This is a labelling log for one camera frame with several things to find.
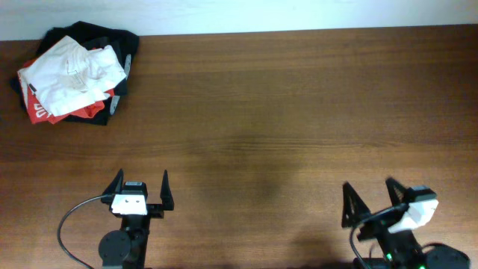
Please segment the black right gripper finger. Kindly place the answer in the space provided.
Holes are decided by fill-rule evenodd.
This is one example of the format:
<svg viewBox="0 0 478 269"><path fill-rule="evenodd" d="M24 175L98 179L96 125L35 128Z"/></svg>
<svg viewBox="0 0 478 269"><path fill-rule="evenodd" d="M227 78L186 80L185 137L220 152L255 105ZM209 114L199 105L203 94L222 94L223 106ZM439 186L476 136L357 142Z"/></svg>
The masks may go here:
<svg viewBox="0 0 478 269"><path fill-rule="evenodd" d="M392 206L403 204L407 202L407 190L408 188L398 182L396 179L389 177L385 180L386 188Z"/></svg>
<svg viewBox="0 0 478 269"><path fill-rule="evenodd" d="M370 209L349 182L342 185L343 211L341 219L342 228L350 228L371 216Z"/></svg>

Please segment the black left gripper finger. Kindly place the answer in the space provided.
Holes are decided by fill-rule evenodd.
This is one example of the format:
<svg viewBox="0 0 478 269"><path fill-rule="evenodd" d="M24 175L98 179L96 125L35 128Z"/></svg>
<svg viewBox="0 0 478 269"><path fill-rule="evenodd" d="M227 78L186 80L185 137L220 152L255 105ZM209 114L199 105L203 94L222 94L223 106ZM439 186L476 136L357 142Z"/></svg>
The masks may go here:
<svg viewBox="0 0 478 269"><path fill-rule="evenodd" d="M174 209L175 203L173 199L173 194L170 189L169 176L167 170L164 171L163 179L161 182L161 204L163 209Z"/></svg>
<svg viewBox="0 0 478 269"><path fill-rule="evenodd" d="M124 177L123 169L119 169L119 171L115 175L112 182L106 187L106 189L103 191L102 194L103 195L118 194L122 190L123 177Z"/></svg>

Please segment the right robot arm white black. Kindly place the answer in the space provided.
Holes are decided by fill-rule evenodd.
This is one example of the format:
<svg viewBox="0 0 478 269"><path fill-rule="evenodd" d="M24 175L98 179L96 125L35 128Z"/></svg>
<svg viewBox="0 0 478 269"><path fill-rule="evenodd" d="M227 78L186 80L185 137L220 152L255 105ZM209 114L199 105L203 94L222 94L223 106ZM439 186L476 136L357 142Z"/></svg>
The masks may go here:
<svg viewBox="0 0 478 269"><path fill-rule="evenodd" d="M420 245L413 231L430 222L438 196L430 187L406 187L391 177L385 180L391 206L371 212L349 182L342 185L341 226L350 228L349 243L355 258L353 269L469 269L471 260L460 250L442 243ZM382 258L364 258L354 240L376 240Z"/></svg>

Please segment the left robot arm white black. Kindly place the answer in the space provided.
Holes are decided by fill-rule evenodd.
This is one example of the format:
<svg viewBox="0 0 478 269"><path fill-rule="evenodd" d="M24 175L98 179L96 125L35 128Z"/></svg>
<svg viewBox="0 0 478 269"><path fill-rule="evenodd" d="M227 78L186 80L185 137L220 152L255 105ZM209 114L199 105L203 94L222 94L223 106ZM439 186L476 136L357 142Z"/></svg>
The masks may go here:
<svg viewBox="0 0 478 269"><path fill-rule="evenodd" d="M126 182L123 170L118 171L102 195L101 202L121 219L121 227L107 233L99 243L102 267L144 268L151 220L162 219L165 212L175 208L168 172L164 171L161 181L160 203L148 203L146 183Z"/></svg>

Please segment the white printed t-shirt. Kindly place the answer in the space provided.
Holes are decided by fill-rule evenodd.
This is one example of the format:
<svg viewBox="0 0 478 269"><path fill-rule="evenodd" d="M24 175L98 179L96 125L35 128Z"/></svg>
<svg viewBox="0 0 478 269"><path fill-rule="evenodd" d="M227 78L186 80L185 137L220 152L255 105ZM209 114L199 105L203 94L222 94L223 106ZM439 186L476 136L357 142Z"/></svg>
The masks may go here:
<svg viewBox="0 0 478 269"><path fill-rule="evenodd" d="M126 77L110 45L87 50L69 36L17 74L21 86L55 117L106 100L107 91Z"/></svg>

